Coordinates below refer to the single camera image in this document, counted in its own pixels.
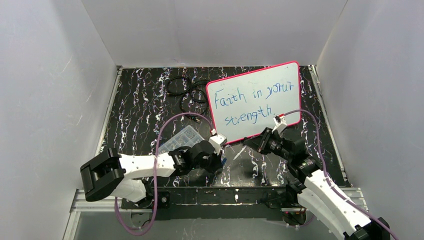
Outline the blue whiteboard marker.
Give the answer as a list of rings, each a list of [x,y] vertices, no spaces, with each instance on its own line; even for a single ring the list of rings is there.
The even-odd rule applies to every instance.
[[[245,149],[247,148],[247,146],[246,145],[244,145],[242,148],[241,148],[241,150],[234,156],[234,158],[233,158],[233,160],[236,160],[244,151],[245,151]]]

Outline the pink framed whiteboard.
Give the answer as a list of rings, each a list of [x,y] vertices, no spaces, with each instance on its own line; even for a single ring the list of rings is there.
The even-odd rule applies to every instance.
[[[287,125],[300,122],[301,78],[296,61],[211,81],[206,85],[211,118],[228,143],[275,126],[274,117],[290,113]]]

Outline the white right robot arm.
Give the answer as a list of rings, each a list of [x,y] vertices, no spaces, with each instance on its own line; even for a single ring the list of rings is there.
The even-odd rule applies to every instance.
[[[274,154],[287,160],[287,168],[293,176],[285,186],[287,199],[309,210],[337,239],[391,238],[388,223],[381,217],[370,217],[342,192],[308,152],[301,136],[280,136],[266,128],[242,142],[262,155]]]

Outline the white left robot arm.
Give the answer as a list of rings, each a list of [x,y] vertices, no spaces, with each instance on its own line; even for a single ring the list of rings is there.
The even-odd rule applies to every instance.
[[[154,195],[142,178],[184,176],[193,169],[214,174],[223,166],[222,154],[222,145],[213,140],[158,156],[126,155],[108,148],[80,167],[85,199],[96,202],[113,196],[138,203]]]

